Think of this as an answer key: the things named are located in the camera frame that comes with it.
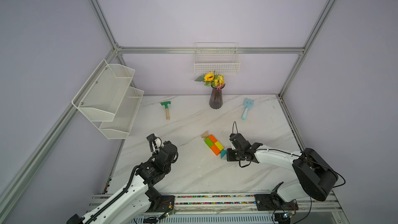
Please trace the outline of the teal block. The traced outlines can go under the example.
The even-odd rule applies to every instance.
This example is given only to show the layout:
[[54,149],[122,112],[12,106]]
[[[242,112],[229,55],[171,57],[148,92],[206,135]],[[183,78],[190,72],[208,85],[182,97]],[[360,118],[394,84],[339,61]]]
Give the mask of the teal block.
[[222,150],[220,153],[220,158],[222,159],[227,154],[226,150]]

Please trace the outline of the tan wooden triangle block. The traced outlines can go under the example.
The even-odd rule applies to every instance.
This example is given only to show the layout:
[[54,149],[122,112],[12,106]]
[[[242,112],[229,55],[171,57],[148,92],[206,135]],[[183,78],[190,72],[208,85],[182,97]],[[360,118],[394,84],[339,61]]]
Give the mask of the tan wooden triangle block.
[[205,133],[202,134],[201,138],[206,139],[206,138],[208,138],[208,136],[209,136],[209,133],[208,133],[208,131],[206,131]]

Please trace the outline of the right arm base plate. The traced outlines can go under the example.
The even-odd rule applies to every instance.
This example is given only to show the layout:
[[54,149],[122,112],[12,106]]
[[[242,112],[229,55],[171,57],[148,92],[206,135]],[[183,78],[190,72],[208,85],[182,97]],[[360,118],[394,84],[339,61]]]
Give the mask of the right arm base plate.
[[280,182],[270,194],[256,194],[255,203],[258,211],[297,211],[299,209],[295,200],[284,201],[277,190],[284,182]]

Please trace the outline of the orange block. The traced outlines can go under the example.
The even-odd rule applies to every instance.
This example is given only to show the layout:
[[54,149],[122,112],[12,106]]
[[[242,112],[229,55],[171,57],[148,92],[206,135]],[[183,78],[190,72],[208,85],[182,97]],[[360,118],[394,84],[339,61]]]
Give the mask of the orange block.
[[221,154],[221,150],[220,150],[215,144],[213,144],[213,145],[210,147],[210,149],[212,150],[212,152],[213,152],[216,156],[218,156],[219,154]]
[[213,143],[217,143],[217,142],[218,142],[218,140],[217,140],[213,135],[210,135],[208,138],[209,138]]

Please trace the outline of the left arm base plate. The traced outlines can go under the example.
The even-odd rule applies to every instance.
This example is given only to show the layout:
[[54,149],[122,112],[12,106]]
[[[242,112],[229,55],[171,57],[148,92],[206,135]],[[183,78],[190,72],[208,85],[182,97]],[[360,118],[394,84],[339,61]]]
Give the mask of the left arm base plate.
[[174,195],[162,195],[154,187],[150,187],[145,195],[151,203],[147,213],[163,213],[174,208]]

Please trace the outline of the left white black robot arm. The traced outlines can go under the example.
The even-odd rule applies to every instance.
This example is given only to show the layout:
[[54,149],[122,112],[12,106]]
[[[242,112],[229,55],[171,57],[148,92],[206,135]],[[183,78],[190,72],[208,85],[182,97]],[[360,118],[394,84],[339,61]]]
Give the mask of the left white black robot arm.
[[82,217],[73,215],[68,224],[126,224],[148,210],[162,211],[168,205],[156,218],[160,220],[173,210],[174,197],[162,202],[165,197],[154,186],[171,172],[172,164],[178,159],[178,148],[155,134],[149,135],[147,140],[152,156],[133,168],[128,182],[94,210]]

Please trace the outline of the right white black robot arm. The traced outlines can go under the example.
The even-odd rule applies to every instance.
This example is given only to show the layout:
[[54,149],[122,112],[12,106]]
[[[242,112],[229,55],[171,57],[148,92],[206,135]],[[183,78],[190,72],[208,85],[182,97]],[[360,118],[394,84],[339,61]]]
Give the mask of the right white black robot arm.
[[271,164],[295,173],[296,178],[275,186],[271,198],[283,204],[304,197],[325,201],[335,187],[339,174],[313,149],[285,151],[261,148],[261,143],[250,144],[240,133],[230,135],[232,148],[227,149],[227,161]]

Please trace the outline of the green rectangular block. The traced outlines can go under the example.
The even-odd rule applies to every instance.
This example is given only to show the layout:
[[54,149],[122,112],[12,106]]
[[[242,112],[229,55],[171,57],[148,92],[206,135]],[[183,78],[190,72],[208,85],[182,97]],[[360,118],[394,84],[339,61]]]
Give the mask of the green rectangular block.
[[214,145],[213,141],[210,138],[206,138],[204,142],[209,148],[211,148]]

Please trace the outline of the yellow rectangular block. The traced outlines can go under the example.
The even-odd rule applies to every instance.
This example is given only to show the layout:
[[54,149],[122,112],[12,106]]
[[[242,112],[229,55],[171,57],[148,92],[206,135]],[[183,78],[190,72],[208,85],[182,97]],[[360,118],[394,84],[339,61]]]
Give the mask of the yellow rectangular block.
[[222,146],[222,144],[221,144],[219,141],[215,142],[214,144],[217,146],[217,148],[218,148],[220,151],[224,150],[224,147]]

